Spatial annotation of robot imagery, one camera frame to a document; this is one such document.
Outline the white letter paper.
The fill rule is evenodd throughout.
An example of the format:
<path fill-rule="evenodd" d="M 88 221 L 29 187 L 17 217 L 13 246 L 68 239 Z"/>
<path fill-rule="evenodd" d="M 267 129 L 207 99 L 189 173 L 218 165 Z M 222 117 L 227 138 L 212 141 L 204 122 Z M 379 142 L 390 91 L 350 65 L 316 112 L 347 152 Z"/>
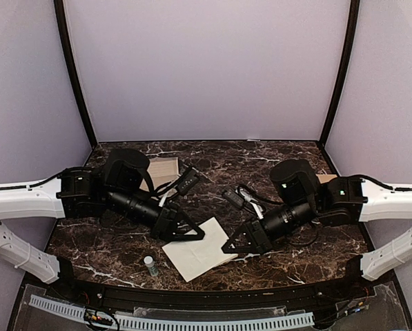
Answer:
<path fill-rule="evenodd" d="M 215 217 L 199 227 L 205 232 L 202 240 L 171 242 L 162 248 L 185 282 L 238 256 L 223 253 L 222 246 L 228 241 L 228 235 Z"/>

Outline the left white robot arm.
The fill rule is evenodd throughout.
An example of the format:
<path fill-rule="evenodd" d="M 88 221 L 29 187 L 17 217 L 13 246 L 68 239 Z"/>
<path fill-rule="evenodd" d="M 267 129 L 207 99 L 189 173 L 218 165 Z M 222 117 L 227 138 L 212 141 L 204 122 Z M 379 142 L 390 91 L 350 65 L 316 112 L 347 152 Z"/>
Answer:
<path fill-rule="evenodd" d="M 110 210 L 150 229 L 165 242 L 199 241 L 205 232 L 165 195 L 174 189 L 185 195 L 198 181 L 192 167 L 172 183 L 156 188 L 150 159 L 138 150 L 116 149 L 98 168 L 73 167 L 41 181 L 0 184 L 0 257 L 55 289 L 68 301 L 82 295 L 69 260 L 47 254 L 20 239 L 6 219 L 98 218 Z"/>

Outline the brown kraft envelope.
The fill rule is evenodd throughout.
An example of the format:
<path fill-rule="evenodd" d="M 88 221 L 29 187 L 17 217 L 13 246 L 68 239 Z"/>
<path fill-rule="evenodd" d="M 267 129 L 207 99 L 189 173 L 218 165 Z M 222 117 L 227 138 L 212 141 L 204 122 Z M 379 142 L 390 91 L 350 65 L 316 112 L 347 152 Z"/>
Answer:
<path fill-rule="evenodd" d="M 336 174 L 317 174 L 317 178 L 321 185 L 328 183 L 329 181 L 338 178 Z"/>

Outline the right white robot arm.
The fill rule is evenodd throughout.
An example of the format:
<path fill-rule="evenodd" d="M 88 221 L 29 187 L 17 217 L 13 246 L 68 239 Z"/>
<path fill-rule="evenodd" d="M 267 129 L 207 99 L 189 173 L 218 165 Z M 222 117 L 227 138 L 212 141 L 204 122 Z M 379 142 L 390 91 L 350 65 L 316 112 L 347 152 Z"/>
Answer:
<path fill-rule="evenodd" d="M 412 186 L 382 183 L 357 174 L 321 183 L 310 163 L 289 159 L 269 174 L 281 199 L 275 208 L 241 224 L 222 246 L 225 254 L 265 254 L 273 242 L 317 220 L 322 226 L 412 219 Z M 382 247 L 348 260 L 346 277 L 337 284 L 343 299 L 352 299 L 364 287 L 412 259 L 412 226 Z"/>

